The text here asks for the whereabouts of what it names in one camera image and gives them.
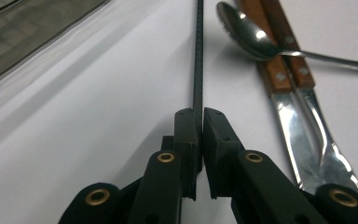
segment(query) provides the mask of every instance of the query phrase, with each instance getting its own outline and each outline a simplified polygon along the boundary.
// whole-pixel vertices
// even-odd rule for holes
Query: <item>metal rivet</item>
[[[298,72],[300,72],[301,75],[306,76],[310,73],[310,70],[308,68],[302,66],[298,69]]]
[[[351,196],[349,193],[341,190],[341,189],[330,189],[328,195],[331,199],[333,199],[336,203],[340,203],[347,207],[356,207],[358,205],[358,201],[355,197]]]
[[[157,159],[161,162],[171,162],[175,159],[173,154],[165,152],[158,155]]]
[[[295,38],[290,36],[290,35],[287,35],[285,38],[284,38],[284,42],[286,42],[287,44],[292,44],[293,42],[295,42]]]
[[[252,161],[252,162],[261,162],[263,160],[263,157],[255,154],[253,152],[246,153],[246,160]]]
[[[95,189],[87,195],[86,203],[91,206],[99,205],[105,203],[109,199],[109,197],[110,197],[109,190]]]
[[[283,73],[277,73],[275,75],[275,78],[278,80],[278,81],[284,81],[286,79],[286,76],[283,74]]]

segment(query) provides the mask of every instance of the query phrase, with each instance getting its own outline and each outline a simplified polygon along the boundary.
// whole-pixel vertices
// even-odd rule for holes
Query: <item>spoon bowl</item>
[[[355,61],[334,58],[304,50],[281,48],[244,13],[225,2],[219,2],[216,5],[216,11],[228,34],[244,49],[244,53],[251,59],[267,61],[277,55],[310,57],[358,71],[358,62]]]

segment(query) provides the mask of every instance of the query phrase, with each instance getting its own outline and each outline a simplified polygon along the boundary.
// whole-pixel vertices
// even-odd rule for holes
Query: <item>spoon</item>
[[[284,49],[275,45],[267,34],[242,12],[225,2],[216,5],[217,14],[229,35],[244,49],[245,54],[256,60],[266,61],[277,55],[310,57],[358,71],[358,62],[325,56],[307,51]]]

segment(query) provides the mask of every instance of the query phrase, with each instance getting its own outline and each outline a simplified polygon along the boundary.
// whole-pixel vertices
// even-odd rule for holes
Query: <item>white surface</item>
[[[195,3],[112,1],[0,82],[0,223],[57,223],[95,182],[142,176],[173,114],[191,106]],[[205,2],[204,106],[291,177],[254,62]],[[303,49],[358,60],[358,1],[282,0]],[[329,128],[358,175],[358,73],[309,61]],[[182,223],[236,223],[229,199],[184,200]]]

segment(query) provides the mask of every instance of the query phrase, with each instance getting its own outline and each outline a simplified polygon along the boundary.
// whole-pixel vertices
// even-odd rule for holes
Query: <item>brown wooden handle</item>
[[[237,4],[246,16],[259,25],[267,35],[272,36],[267,16],[259,0],[239,0]],[[281,56],[267,62],[257,63],[257,66],[263,75],[268,93],[290,92],[293,90],[288,69]]]
[[[266,13],[269,27],[273,33],[273,38],[280,46],[286,46],[289,49],[300,50],[296,37],[290,27],[289,21],[284,15],[279,0],[241,0],[242,2],[261,2]],[[286,58],[288,66],[293,75],[293,79],[298,88],[313,88],[313,81],[310,69],[303,58],[288,57]]]

